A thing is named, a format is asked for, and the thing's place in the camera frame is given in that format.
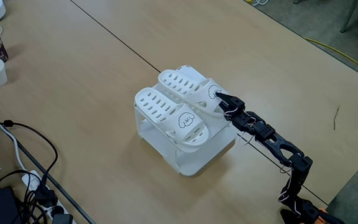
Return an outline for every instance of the yellow cable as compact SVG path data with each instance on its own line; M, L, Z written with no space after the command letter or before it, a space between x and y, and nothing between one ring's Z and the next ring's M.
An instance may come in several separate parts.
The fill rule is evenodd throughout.
M322 45L322 46L324 46L324 47L327 47L327 48L329 48L329 49L331 49L331 50L337 52L338 54L342 55L343 57L345 57L345 58L351 60L352 62L354 62L354 63L356 63L356 64L358 65L358 61L354 60L354 59L351 58L350 56L346 55L346 54L343 53L343 52L340 52L339 50L337 50L337 49L335 49L335 48L333 48L333 47L328 46L328 45L326 45L326 44L323 44L323 43L321 43L321 42L318 42L317 40L313 40L313 39L310 39L310 38L307 38L307 37L304 37L304 38L305 38L305 40L308 40L308 41L310 41L310 42L313 42L313 43Z

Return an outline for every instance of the black cable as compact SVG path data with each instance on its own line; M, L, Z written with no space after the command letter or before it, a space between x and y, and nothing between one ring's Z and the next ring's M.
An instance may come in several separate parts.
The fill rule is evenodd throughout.
M35 166L37 166L37 168L41 170L43 174L45 174L46 172L45 168L34 158L34 156L32 156L32 154L19 141L17 141L17 145L19 146L19 149L25 154L25 156L27 156L31 160L31 162L33 162ZM75 209L77 209L77 211L84 217L84 219L88 223L96 224L96 222L87 214L87 212L73 199L73 197L71 197L71 195L50 174L46 174L46 176L51 181L51 183L60 191L60 193L62 193L62 195L75 207Z
M40 178L39 178L37 175L32 174L32 173L30 173L29 171L26 171L26 170L14 170L14 171L12 171L12 172L6 174L6 175L3 176L2 178L0 178L0 182L3 181L6 177L9 177L9 176L11 176L11 175L13 175L13 174L30 174L30 175L33 175L34 177L36 177L39 181L41 181Z
M50 145L50 147L52 147L52 149L55 153L55 159L53 160L51 165L48 167L47 171L45 171L44 175L42 176L42 183L46 184L47 174L49 173L50 169L56 164L57 158L58 158L57 149L56 149L55 145L53 145L53 143L48 138L46 138L43 134L41 134L39 131L35 130L34 128L31 128L28 125L16 123L16 122L12 122L12 121L4 121L3 124L4 124L4 126L7 126L7 127L17 125L17 126L22 126L24 128L27 128L27 129L31 130L32 132L34 132L35 134L38 134L43 140L45 140Z
M38 221L41 220L41 218L44 217L46 213L48 213L48 210L45 210L44 212L42 212L41 215L38 216L38 217L34 220L33 224L38 223Z

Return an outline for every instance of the power adapter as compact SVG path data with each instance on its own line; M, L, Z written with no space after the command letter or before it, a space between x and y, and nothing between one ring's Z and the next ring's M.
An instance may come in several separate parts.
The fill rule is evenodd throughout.
M46 188L45 184L41 184L35 190L35 200L45 208L50 208L56 206L57 204L57 195L54 190Z
M73 216L70 214L56 214L53 217L52 224L72 224Z

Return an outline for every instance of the white slipper rack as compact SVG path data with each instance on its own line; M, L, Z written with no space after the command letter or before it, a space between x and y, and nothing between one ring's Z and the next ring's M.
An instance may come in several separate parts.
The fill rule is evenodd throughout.
M190 77L195 82L201 83L206 80L202 74L187 65L178 68L176 71L186 77ZM196 131L194 131L196 137L190 136L189 134L178 133L179 131L182 131L182 129L177 129L178 127L175 127L176 131L174 131L175 128L170 130L167 125L170 123L161 119L165 116L164 113L159 116L159 112L164 112L165 110L163 109L167 108L166 106L159 107L157 112L155 112L154 109L148 110L150 105L143 106L144 100L142 99L144 97L141 96L147 89L141 90L135 98L135 118L139 136L142 139L145 139L158 153L160 153L177 172L185 176L195 175L211 159L217 156L235 140L235 129L231 126L230 122L224 119L223 115L216 116L216 113L206 113L197 105L194 106L192 103L188 103L186 100L183 100L183 98L178 97L175 92L166 88L166 86L161 83L156 84L152 88L154 90L149 91L151 91L151 93L156 92L158 96L152 105L156 106L155 104L158 104L159 106L162 106L162 102L167 102L167 104L170 103L172 105L172 108L180 108L180 105L185 104L185 108L187 109L184 110L195 112L195 123L198 119L202 119L202 121L197 121L197 126L189 126L192 131L196 129ZM172 114L170 114L170 112L171 109L166 113L167 119L170 119L169 115L177 119L179 114L175 115L175 112L171 112Z

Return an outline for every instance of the power strip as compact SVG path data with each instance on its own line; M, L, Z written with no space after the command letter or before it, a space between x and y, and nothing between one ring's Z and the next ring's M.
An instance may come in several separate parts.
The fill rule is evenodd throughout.
M41 179L41 176L38 175L37 171L32 170L32 171L30 171L30 173L36 175L39 179ZM25 186L27 186L27 184L29 183L29 176L30 176L30 186L29 186L29 190L36 190L37 187L40 185L40 181L39 181L36 177L34 177L33 175L24 174L24 175L22 176L22 181L23 181L23 183L25 184ZM61 207L64 209L65 214L69 214L68 211L66 210L66 208L65 208L65 207L62 205L62 203L60 202L60 200L57 201L57 205L58 205L58 206L61 206ZM44 209L44 210L48 210L48 209L49 209L49 208L45 208L44 206L41 206L41 207L42 207L42 209ZM49 218L50 218L51 220L53 220L53 218L52 218L52 216L51 216L51 214L50 214L51 211L52 211L52 209L49 209L49 211L47 212L47 215L49 216Z

